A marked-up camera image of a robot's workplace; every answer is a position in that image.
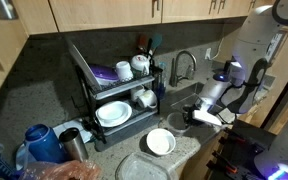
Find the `blue light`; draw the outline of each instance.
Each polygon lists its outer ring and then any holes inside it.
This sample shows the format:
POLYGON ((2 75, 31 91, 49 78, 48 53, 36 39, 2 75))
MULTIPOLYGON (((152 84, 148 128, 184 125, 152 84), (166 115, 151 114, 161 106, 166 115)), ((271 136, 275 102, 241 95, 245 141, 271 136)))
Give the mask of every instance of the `blue light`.
POLYGON ((268 180, 276 180, 277 178, 280 178, 282 175, 284 175, 283 170, 278 170, 274 174, 272 174, 270 177, 268 177, 268 180))

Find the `plastic bag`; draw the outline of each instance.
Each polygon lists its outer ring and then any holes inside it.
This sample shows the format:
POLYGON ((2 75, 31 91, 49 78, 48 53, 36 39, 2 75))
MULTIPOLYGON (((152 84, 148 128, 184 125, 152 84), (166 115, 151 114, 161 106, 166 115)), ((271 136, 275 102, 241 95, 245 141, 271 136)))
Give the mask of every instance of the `plastic bag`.
POLYGON ((63 164, 48 162, 30 163, 21 180, 95 180, 101 173, 98 165, 91 161, 69 161, 63 164))

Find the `faucet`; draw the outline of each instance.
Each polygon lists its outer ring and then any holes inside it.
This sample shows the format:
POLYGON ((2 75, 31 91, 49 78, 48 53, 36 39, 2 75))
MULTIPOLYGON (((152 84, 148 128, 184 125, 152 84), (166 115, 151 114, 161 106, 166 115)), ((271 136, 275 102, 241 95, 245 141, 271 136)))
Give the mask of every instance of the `faucet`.
POLYGON ((172 71, 171 71, 171 78, 170 78, 170 85, 173 87, 177 87, 177 83, 179 81, 181 81, 182 79, 188 79, 188 77, 183 77, 183 76, 178 76, 177 75, 177 69, 178 69, 178 61, 181 55, 183 54, 187 54, 192 58, 193 61, 193 66, 194 66, 194 71, 197 70, 196 67, 196 58, 193 56, 192 53, 190 53, 189 51, 181 51, 177 54, 176 56, 176 60, 172 60, 172 71))

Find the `dish rack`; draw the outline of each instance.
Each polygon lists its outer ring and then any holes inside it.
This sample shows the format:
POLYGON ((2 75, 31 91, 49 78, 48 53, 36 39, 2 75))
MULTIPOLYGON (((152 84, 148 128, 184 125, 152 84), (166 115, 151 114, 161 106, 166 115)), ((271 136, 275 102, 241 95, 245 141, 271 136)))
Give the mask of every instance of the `dish rack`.
POLYGON ((122 101, 124 101, 125 103, 129 104, 132 107, 131 117, 126 122, 118 126, 114 126, 114 127, 101 126, 100 121, 95 115, 95 111, 98 108, 98 102, 101 100, 108 99, 114 95, 125 93, 128 90, 139 85, 144 85, 146 89, 149 89, 147 87, 148 85, 150 85, 153 88, 154 87, 153 81, 155 80, 154 78, 155 70, 152 70, 150 68, 150 72, 148 72, 147 74, 142 74, 139 77, 134 77, 133 79, 126 81, 126 82, 118 81, 118 82, 109 84, 107 86, 101 86, 101 89, 99 89, 98 87, 94 86, 91 83, 92 80, 88 78, 88 75, 86 74, 88 72, 85 71, 85 67, 81 67, 81 64, 82 64, 81 61, 85 62, 84 59, 81 59, 83 57, 75 56, 76 55, 76 54, 74 55, 75 52, 72 53, 71 52, 72 49, 70 49, 71 48, 70 46, 72 46, 73 44, 72 43, 68 43, 68 44, 69 44, 70 53, 73 56, 74 60, 77 62, 77 65, 75 66, 75 71, 77 73, 77 76, 78 76, 78 79, 82 88, 83 96, 84 96, 84 99, 85 99, 85 102, 89 111, 88 117, 84 118, 84 121, 82 124, 84 126, 84 129, 91 131, 93 136, 97 140, 101 141, 100 143, 107 144, 107 139, 110 139, 110 140, 112 139, 111 137, 110 138, 107 138, 107 137, 112 136, 113 134, 118 133, 119 131, 122 131, 125 128, 129 128, 133 124, 136 124, 140 121, 148 119, 149 117, 151 117, 152 115, 156 113, 159 113, 159 109, 160 109, 159 99, 157 100, 157 107, 155 109, 149 109, 149 108, 144 109, 144 108, 140 108, 134 102, 127 100, 127 98, 124 98, 124 99, 122 98, 123 99, 122 101))

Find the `backsplash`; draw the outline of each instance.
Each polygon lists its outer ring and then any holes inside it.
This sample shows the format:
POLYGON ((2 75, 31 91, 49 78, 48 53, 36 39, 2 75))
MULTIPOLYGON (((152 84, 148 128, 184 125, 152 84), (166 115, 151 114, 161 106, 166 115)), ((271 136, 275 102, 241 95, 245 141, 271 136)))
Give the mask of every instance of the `backsplash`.
MULTIPOLYGON (((136 54, 139 34, 152 37, 159 33, 163 42, 155 60, 166 62, 167 78, 171 60, 188 50, 198 64, 194 81, 205 83, 213 63, 204 59, 205 52, 212 48, 211 57, 216 54, 223 23, 214 20, 31 36, 0 89, 0 143, 5 145, 6 160, 13 161, 28 127, 39 123, 54 127, 86 112, 63 35, 72 38, 88 62, 114 66, 136 54)), ((179 74, 184 75, 190 63, 187 57, 181 57, 179 74)))

